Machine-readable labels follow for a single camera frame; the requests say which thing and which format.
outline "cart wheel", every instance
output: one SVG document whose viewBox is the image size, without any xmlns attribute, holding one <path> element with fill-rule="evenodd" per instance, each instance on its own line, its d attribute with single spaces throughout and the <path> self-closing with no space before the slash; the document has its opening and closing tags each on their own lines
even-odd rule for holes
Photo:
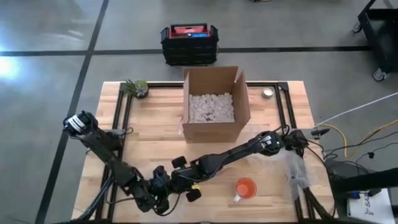
<svg viewBox="0 0 398 224">
<path fill-rule="evenodd" d="M 361 30 L 362 30 L 362 26 L 361 26 L 361 23 L 358 21 L 355 23 L 355 25 L 353 27 L 353 32 L 354 32 L 354 34 L 357 34 L 357 33 L 361 32 Z"/>
<path fill-rule="evenodd" d="M 381 82 L 383 80 L 385 80 L 387 78 L 387 73 L 386 72 L 382 72 L 381 69 L 377 69 L 376 71 L 374 71 L 373 73 L 373 79 L 376 82 Z"/>
</svg>

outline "wooden table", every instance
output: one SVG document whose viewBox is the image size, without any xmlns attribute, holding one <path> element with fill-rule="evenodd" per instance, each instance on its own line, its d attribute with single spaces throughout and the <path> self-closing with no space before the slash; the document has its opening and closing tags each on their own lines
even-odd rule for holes
<svg viewBox="0 0 398 224">
<path fill-rule="evenodd" d="M 103 84 L 96 112 L 102 129 L 111 129 L 119 84 Z M 280 121 L 275 97 L 264 100 L 260 95 L 261 90 L 261 87 L 249 87 L 251 119 L 236 143 L 187 144 L 180 127 L 182 89 L 151 88 L 147 98 L 134 99 L 132 102 L 129 126 L 134 128 L 134 132 L 126 138 L 123 160 L 137 167 L 144 177 L 149 179 L 154 168 L 160 164 L 171 172 L 173 167 L 170 161 L 178 156 L 185 156 L 189 162 L 204 154 L 226 151 L 246 142 L 261 131 L 278 128 Z M 303 82 L 289 82 L 289 90 L 298 128 L 312 128 L 314 122 Z M 288 118 L 285 101 L 283 102 Z M 321 154 L 318 147 L 311 147 Z M 334 201 L 324 166 L 310 151 L 305 152 L 304 160 L 312 192 L 326 210 L 331 212 Z M 142 213 L 134 201 L 127 201 L 116 205 L 114 222 L 296 222 L 284 164 L 283 158 L 277 156 L 248 156 L 224 167 L 213 179 L 201 183 L 202 197 L 197 201 L 189 203 L 182 195 L 175 211 L 167 217 L 158 217 L 153 211 Z M 98 193 L 103 168 L 104 164 L 89 152 L 81 176 L 73 218 L 79 216 Z M 256 182 L 257 195 L 250 200 L 234 203 L 234 185 L 242 177 L 250 177 Z M 125 197 L 119 190 L 118 199 Z M 170 206 L 174 205 L 176 198 L 176 195 L 169 197 Z M 303 197 L 301 201 L 306 215 Z"/>
</svg>

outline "potted plant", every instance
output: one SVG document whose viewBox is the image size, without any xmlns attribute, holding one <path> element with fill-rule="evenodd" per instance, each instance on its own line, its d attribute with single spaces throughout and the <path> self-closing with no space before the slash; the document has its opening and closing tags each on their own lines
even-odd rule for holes
<svg viewBox="0 0 398 224">
<path fill-rule="evenodd" d="M 132 94 L 138 99 L 145 98 L 149 92 L 148 83 L 145 80 L 137 80 L 133 82 L 128 79 L 126 80 L 123 92 Z"/>
</svg>

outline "orange mug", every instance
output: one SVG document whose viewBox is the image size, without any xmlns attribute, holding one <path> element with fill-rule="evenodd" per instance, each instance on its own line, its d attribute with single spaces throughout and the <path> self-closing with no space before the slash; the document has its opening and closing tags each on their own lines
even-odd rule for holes
<svg viewBox="0 0 398 224">
<path fill-rule="evenodd" d="M 253 198 L 257 193 L 256 183 L 250 178 L 239 179 L 235 185 L 236 196 L 234 202 Z"/>
</svg>

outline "concrete floor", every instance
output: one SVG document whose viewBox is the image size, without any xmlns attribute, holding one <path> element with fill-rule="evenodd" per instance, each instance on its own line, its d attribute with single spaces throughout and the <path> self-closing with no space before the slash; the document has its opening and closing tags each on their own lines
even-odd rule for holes
<svg viewBox="0 0 398 224">
<path fill-rule="evenodd" d="M 173 23 L 207 22 L 219 29 L 224 47 L 337 47 L 367 45 L 351 28 L 367 0 L 110 0 L 96 50 L 159 49 L 159 32 Z M 2 51 L 87 50 L 102 1 L 0 0 Z M 385 7 L 378 1 L 376 7 Z M 32 223 L 49 176 L 85 56 L 0 57 L 0 223 Z M 215 65 L 239 65 L 248 80 L 303 80 L 315 122 L 396 92 L 398 76 L 376 83 L 371 52 L 284 52 L 219 54 Z M 162 55 L 93 56 L 77 111 L 95 112 L 104 81 L 181 80 L 181 68 Z M 398 98 L 334 119 L 349 143 L 397 119 Z M 379 134 L 396 130 L 393 126 Z M 351 158 L 394 142 L 368 144 Z M 325 136 L 327 148 L 340 147 L 336 133 Z M 362 159 L 372 170 L 396 166 L 396 146 Z M 338 160 L 343 160 L 339 152 Z M 69 141 L 46 223 L 70 218 L 83 167 L 85 149 Z M 392 199 L 398 202 L 398 195 Z"/>
</svg>

